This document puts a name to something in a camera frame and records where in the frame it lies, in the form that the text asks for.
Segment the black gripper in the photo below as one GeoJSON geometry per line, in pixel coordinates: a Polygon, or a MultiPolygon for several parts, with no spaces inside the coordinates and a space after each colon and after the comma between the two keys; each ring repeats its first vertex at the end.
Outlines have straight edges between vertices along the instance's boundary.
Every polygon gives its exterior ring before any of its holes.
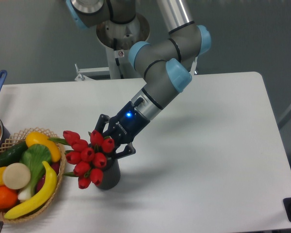
{"type": "Polygon", "coordinates": [[[136,153],[132,141],[147,124],[148,119],[135,110],[135,106],[129,101],[112,118],[101,114],[96,123],[95,130],[102,135],[110,136],[116,145],[127,144],[123,151],[115,151],[111,155],[112,159],[118,160],[136,153]]]}

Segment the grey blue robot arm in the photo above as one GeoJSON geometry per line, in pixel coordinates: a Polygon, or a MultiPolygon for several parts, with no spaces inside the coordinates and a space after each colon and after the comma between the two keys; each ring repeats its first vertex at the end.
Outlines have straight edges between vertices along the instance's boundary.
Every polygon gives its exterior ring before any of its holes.
{"type": "Polygon", "coordinates": [[[182,63],[210,49],[210,33],[195,24],[184,0],[158,1],[169,38],[156,45],[148,43],[148,22],[136,12],[133,0],[68,0],[66,5],[79,27],[96,27],[99,41],[112,50],[110,70],[120,69],[124,52],[129,70],[145,81],[116,116],[101,115],[95,127],[114,141],[107,158],[132,155],[135,136],[192,81],[195,69],[187,70],[182,63]]]}

